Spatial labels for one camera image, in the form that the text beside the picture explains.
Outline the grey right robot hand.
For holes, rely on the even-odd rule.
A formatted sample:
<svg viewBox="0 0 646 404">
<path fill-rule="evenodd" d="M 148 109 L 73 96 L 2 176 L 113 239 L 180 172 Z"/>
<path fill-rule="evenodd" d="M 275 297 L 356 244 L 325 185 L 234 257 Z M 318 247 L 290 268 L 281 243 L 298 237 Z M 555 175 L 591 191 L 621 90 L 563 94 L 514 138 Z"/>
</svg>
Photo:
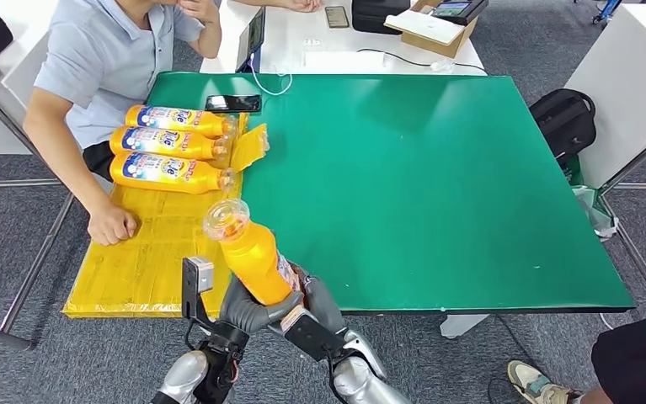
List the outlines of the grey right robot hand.
<svg viewBox="0 0 646 404">
<path fill-rule="evenodd" d="M 346 328 L 343 315 L 325 283 L 296 263 L 290 261 L 289 264 L 304 289 L 305 307 L 330 332 L 342 332 Z"/>
</svg>

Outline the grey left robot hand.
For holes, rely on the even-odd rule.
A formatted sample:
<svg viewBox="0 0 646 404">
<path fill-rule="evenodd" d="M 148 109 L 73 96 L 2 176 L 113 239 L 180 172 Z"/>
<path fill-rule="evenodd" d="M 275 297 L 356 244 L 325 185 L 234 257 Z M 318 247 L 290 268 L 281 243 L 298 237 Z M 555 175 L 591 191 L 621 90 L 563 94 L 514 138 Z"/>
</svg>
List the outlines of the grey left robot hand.
<svg viewBox="0 0 646 404">
<path fill-rule="evenodd" d="M 233 275 L 224 295 L 219 319 L 248 335 L 280 322 L 302 303 L 303 293 L 293 290 L 283 301 L 265 306 L 258 303 L 243 283 Z"/>
</svg>

